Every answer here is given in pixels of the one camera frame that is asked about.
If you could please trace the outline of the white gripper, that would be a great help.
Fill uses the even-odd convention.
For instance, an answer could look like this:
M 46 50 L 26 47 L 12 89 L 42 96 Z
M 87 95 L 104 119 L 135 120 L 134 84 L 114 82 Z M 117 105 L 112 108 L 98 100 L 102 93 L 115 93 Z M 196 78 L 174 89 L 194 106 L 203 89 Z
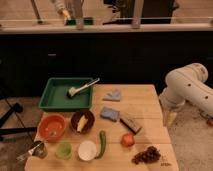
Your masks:
M 167 118 L 167 125 L 171 126 L 174 122 L 177 111 L 184 106 L 184 98 L 172 91 L 163 91 L 159 95 L 164 117 Z

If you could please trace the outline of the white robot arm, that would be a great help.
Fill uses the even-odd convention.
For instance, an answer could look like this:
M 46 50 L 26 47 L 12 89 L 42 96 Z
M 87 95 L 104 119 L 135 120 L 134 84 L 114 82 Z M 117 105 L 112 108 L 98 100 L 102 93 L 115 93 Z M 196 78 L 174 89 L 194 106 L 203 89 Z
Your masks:
M 165 126 L 170 125 L 186 101 L 213 117 L 213 88 L 205 84 L 207 79 L 208 70 L 200 63 L 192 63 L 167 73 L 166 87 L 159 95 Z

